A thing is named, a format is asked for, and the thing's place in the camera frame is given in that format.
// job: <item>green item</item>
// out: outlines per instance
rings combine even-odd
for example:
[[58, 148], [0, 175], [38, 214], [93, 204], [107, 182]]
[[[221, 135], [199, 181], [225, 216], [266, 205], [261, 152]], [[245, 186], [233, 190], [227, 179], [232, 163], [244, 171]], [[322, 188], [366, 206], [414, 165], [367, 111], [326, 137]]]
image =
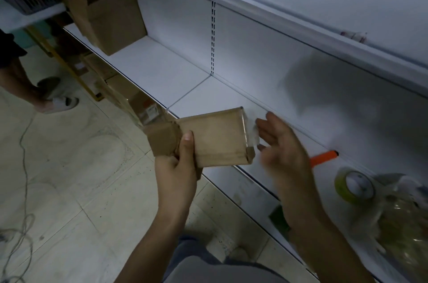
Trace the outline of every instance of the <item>green item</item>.
[[284, 213], [282, 212], [281, 205], [278, 205], [275, 208], [275, 210], [270, 214], [269, 219], [275, 226], [275, 228], [280, 232], [280, 234], [288, 240], [288, 232], [290, 231], [290, 226], [284, 218]]

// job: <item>tiled floor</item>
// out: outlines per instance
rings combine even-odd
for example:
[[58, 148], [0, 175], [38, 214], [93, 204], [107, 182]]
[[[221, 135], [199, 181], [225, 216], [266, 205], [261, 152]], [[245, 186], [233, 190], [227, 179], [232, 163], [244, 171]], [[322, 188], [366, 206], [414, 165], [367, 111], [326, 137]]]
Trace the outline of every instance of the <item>tiled floor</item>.
[[[60, 75], [58, 91], [80, 103], [60, 114], [35, 114], [29, 104], [0, 90], [0, 229], [21, 227], [25, 178], [19, 138], [34, 118], [23, 139], [33, 246], [24, 279], [112, 282], [157, 210], [147, 138], [110, 102], [93, 102], [39, 48], [31, 48], [22, 61], [33, 81]], [[205, 178], [198, 182], [187, 229], [202, 233], [208, 250], [221, 260], [242, 246], [291, 282], [317, 282]], [[0, 268], [17, 238], [0, 242]], [[25, 270], [29, 247], [24, 240], [8, 264], [9, 275]]]

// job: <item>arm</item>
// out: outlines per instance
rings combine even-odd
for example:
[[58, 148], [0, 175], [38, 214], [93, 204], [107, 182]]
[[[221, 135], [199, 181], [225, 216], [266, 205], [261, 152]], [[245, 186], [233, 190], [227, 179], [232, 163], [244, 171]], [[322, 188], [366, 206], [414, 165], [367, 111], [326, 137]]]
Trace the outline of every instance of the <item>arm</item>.
[[275, 114], [257, 119], [261, 162], [271, 175], [291, 227], [290, 240], [321, 282], [373, 283], [359, 257], [324, 211], [307, 152]]
[[115, 283], [159, 283], [162, 280], [195, 196], [194, 165], [191, 132], [185, 133], [181, 139], [180, 161], [175, 157], [156, 157], [158, 213]]

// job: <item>fingernail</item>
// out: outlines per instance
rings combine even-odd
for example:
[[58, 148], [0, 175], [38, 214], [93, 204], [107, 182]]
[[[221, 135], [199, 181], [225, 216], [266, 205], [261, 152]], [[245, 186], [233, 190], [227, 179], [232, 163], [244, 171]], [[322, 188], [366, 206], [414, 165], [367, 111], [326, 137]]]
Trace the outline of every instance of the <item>fingernail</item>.
[[190, 131], [187, 131], [185, 134], [183, 134], [184, 140], [192, 140], [192, 133]]

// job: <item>white shelf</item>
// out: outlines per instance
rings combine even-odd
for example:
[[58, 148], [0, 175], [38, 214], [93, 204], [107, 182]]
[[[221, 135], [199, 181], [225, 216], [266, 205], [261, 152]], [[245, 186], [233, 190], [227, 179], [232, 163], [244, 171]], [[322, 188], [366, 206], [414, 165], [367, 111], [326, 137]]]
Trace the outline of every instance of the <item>white shelf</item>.
[[64, 4], [56, 4], [40, 12], [24, 15], [4, 0], [0, 0], [0, 29], [5, 33], [12, 32], [43, 21], [66, 10]]
[[108, 56], [94, 47], [74, 23], [65, 30], [165, 108], [209, 77], [148, 36]]
[[[209, 77], [176, 102], [169, 110], [177, 117], [183, 118], [239, 106], [244, 107], [249, 118], [265, 117], [266, 110], [264, 108], [250, 101], [218, 79]], [[310, 156], [318, 155], [327, 150], [296, 129], [294, 131]], [[203, 173], [224, 194], [235, 201], [235, 203], [253, 218], [253, 220], [281, 243], [284, 248], [300, 259], [291, 245], [282, 238], [268, 219], [270, 213], [276, 205], [278, 205], [278, 201], [273, 195], [269, 194], [275, 194], [275, 189], [272, 181], [260, 164], [258, 152], [252, 165], [239, 166], [239, 168], [243, 171], [240, 175], [236, 171], [234, 172], [232, 167], [206, 168]], [[357, 242], [350, 237], [348, 233], [349, 227], [361, 209], [345, 202], [335, 191], [334, 179], [336, 175], [345, 168], [358, 169], [341, 157], [314, 168], [315, 181], [325, 210], [335, 225], [345, 235], [351, 246], [359, 254], [366, 268], [380, 281], [390, 282], [391, 279], [393, 279], [395, 282], [406, 282], [406, 280], [402, 278], [396, 270], [386, 264], [380, 256], [376, 253], [368, 252], [363, 242]]]

